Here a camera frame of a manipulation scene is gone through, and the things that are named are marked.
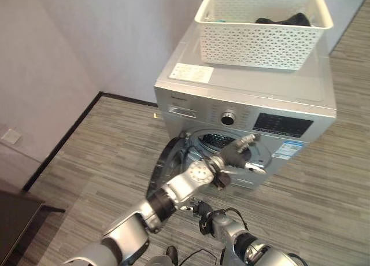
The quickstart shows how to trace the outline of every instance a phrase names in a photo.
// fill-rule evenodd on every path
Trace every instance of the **floor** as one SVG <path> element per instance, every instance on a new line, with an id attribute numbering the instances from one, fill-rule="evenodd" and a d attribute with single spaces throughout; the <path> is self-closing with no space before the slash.
<path id="1" fill-rule="evenodd" d="M 316 265 L 370 265 L 370 0 L 331 55 L 338 105 L 335 124 L 292 159 L 280 175 L 247 191 L 237 187 L 200 197 L 215 208 L 234 206 L 250 231 Z M 151 171 L 169 138 L 156 108 L 101 98 L 52 160 L 31 192 L 66 208 L 50 215 L 19 266 L 59 265 L 104 226 L 143 198 Z M 180 260 L 202 247 L 219 257 L 221 245 L 198 231 L 187 212 L 176 212 L 151 235 L 135 265 L 163 254 Z M 199 254 L 188 265 L 213 265 Z"/>

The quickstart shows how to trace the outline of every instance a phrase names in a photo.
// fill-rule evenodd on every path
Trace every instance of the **brand logo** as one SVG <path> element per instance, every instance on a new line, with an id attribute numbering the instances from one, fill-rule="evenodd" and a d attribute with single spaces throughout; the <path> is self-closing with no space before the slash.
<path id="1" fill-rule="evenodd" d="M 173 95 L 171 95 L 171 98 L 173 98 L 173 99 L 177 99 L 177 100 L 182 100 L 182 101 L 187 101 L 187 99 L 186 99 L 186 98 L 174 97 Z"/>

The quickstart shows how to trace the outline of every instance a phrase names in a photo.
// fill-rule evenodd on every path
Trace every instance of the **wall outlet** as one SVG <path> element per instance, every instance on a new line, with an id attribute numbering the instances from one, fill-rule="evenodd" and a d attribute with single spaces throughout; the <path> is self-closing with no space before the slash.
<path id="1" fill-rule="evenodd" d="M 15 144 L 22 135 L 19 134 L 17 131 L 13 129 L 8 129 L 8 131 L 1 137 L 2 140 L 11 143 L 12 145 Z"/>

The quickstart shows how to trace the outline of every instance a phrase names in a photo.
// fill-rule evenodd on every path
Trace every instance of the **white plastic basket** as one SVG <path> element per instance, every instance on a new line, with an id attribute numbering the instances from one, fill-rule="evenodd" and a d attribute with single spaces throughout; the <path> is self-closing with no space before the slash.
<path id="1" fill-rule="evenodd" d="M 297 13 L 311 27 L 255 23 L 260 17 L 282 21 Z M 195 21 L 203 62 L 280 69 L 300 69 L 333 26 L 324 0 L 203 0 Z"/>

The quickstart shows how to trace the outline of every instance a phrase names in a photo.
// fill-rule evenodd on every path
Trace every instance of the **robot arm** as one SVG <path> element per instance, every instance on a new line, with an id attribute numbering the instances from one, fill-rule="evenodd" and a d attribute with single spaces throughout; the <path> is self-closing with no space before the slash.
<path id="1" fill-rule="evenodd" d="M 201 201 L 193 208 L 184 207 L 182 210 L 193 210 L 194 216 L 201 217 L 201 233 L 212 234 L 224 244 L 220 261 L 222 266 L 297 266 L 291 257 L 307 266 L 296 254 L 285 254 L 253 236 L 244 222 L 243 225 L 227 216 L 224 209 L 213 211 L 210 205 Z"/>
<path id="2" fill-rule="evenodd" d="M 147 249 L 151 233 L 159 232 L 166 220 L 201 187 L 214 183 L 222 189 L 230 177 L 222 170 L 226 165 L 247 167 L 264 174 L 249 164 L 241 155 L 243 149 L 257 139 L 254 134 L 230 143 L 219 156 L 195 161 L 188 169 L 172 178 L 150 197 L 141 200 L 114 221 L 102 235 L 100 242 L 87 245 L 66 262 L 69 266 L 132 265 Z"/>

